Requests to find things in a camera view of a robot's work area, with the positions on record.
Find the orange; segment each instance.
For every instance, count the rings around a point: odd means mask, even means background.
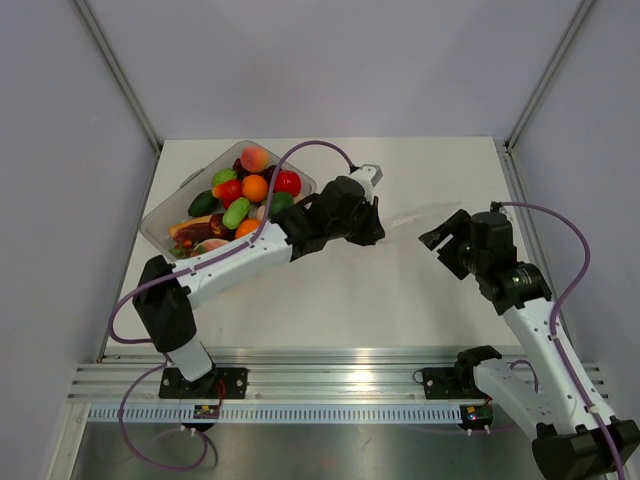
[[[236,230],[236,238],[244,237],[246,234],[253,232],[260,226],[260,220],[256,218],[248,218],[244,220]]]
[[[267,198],[269,184],[260,175],[249,175],[242,181],[242,196],[253,203]]]

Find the robotic arm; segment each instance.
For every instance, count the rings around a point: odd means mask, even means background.
[[[551,291],[537,267],[517,260],[513,229],[507,217],[496,211],[469,216],[459,210],[435,230],[420,237],[439,260],[460,280],[470,273],[480,293],[502,315],[527,352],[544,387],[531,390],[513,375],[492,347],[461,352],[454,366],[463,391],[483,392],[496,400],[532,440],[533,454],[548,479],[574,479],[615,470],[613,456],[601,428],[611,435],[622,462],[640,444],[633,420],[618,420],[603,400],[578,360],[562,325],[551,318]],[[555,343],[560,342],[566,358]],[[576,381],[588,393],[587,405]],[[599,425],[601,418],[604,425]]]
[[[149,288],[133,299],[156,349],[179,368],[192,390],[211,389],[216,368],[196,335],[193,309],[204,301],[272,266],[318,252],[329,240],[344,238],[357,245],[374,245],[385,236],[373,195],[382,178],[376,165],[353,168],[349,176],[329,182],[314,194],[286,208],[267,222],[256,239],[247,235],[199,257],[168,264],[161,255],[145,265],[140,285],[174,271],[191,273]],[[242,242],[250,242],[231,255]],[[224,257],[203,268],[196,266]]]

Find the plastic bin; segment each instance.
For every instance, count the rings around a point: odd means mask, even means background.
[[[211,179],[216,172],[223,168],[232,167],[246,147],[256,145],[258,144],[248,140],[238,142],[202,170],[188,177],[175,193],[142,219],[140,233],[165,257],[175,260],[176,258],[169,253],[169,250],[175,245],[175,242],[169,237],[169,227],[188,220],[190,218],[187,213],[189,205],[200,192],[211,189]],[[280,157],[272,152],[269,152],[269,157],[269,165],[273,165],[280,160]],[[300,175],[302,182],[300,193],[302,195],[310,195],[316,191],[316,182],[311,177],[286,162],[283,165],[283,169],[292,170]],[[224,212],[222,206],[219,206],[215,213],[220,212]]]

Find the container of fruit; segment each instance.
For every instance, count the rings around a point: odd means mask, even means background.
[[[263,204],[279,160],[257,143],[236,143],[146,215],[140,232],[170,260],[206,253],[249,234],[266,213]],[[311,177],[285,163],[267,215],[315,191]]]

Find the gray floor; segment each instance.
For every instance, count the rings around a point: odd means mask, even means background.
[[[196,460],[201,443],[186,433],[145,445],[168,425],[131,424],[133,442],[162,463]],[[74,470],[91,479],[394,480],[428,478],[540,479],[530,444],[515,428],[468,438],[454,426],[216,425],[207,432],[219,461],[209,454],[189,473],[164,472],[130,457],[117,424],[87,425]]]

